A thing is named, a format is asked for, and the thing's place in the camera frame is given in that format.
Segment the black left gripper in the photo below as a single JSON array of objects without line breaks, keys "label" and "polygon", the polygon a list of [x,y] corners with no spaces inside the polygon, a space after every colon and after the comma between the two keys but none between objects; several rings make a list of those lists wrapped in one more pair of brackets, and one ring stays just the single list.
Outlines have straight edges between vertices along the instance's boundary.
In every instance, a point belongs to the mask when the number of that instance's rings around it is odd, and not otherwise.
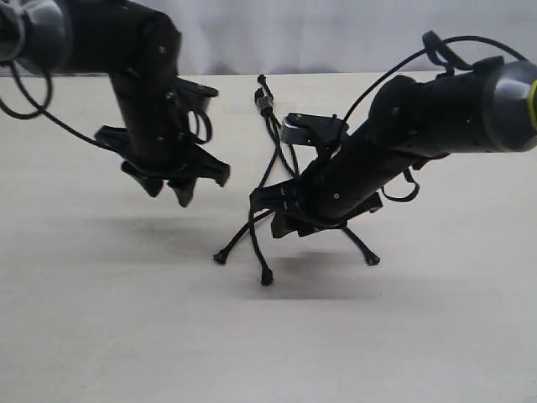
[{"label": "black left gripper", "polygon": [[136,139],[125,128],[101,127],[96,140],[123,158],[121,170],[155,198],[168,181],[181,207],[191,203],[197,178],[224,186],[231,167],[191,139]]}]

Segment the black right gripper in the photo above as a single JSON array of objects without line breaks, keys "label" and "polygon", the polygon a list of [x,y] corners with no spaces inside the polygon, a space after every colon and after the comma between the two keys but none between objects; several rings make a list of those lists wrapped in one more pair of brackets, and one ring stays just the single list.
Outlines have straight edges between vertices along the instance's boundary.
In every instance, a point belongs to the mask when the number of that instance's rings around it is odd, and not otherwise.
[{"label": "black right gripper", "polygon": [[283,238],[291,233],[297,233],[303,238],[324,230],[343,229],[349,220],[380,210],[383,202],[375,192],[340,217],[323,217],[319,212],[306,207],[304,198],[297,191],[295,180],[288,180],[254,189],[249,196],[249,205],[248,222],[253,221],[256,212],[275,212],[271,222],[273,238]]}]

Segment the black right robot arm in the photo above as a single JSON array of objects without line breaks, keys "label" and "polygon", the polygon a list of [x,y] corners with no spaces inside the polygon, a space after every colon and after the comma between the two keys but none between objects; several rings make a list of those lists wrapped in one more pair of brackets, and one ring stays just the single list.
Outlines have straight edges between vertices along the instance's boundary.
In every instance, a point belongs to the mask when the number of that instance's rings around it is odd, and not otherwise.
[{"label": "black right robot arm", "polygon": [[274,213],[276,238],[341,228],[379,210],[381,189],[409,169],[452,154],[533,149],[536,67],[495,57],[427,82],[397,75],[356,130],[339,118],[291,113],[280,135],[317,156],[298,177],[253,191],[252,208]]}]

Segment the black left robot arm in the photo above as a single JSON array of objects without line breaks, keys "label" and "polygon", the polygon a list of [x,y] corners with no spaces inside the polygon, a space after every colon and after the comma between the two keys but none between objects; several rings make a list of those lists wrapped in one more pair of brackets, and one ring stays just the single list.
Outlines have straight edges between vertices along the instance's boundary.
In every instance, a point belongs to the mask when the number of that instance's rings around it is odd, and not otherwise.
[{"label": "black left robot arm", "polygon": [[123,172],[149,196],[171,188],[190,204],[196,182],[224,186],[229,164],[204,149],[215,88],[180,78],[182,36],[173,20],[133,1],[4,1],[1,63],[45,78],[109,77],[124,125],[104,126],[92,143],[118,154]]}]

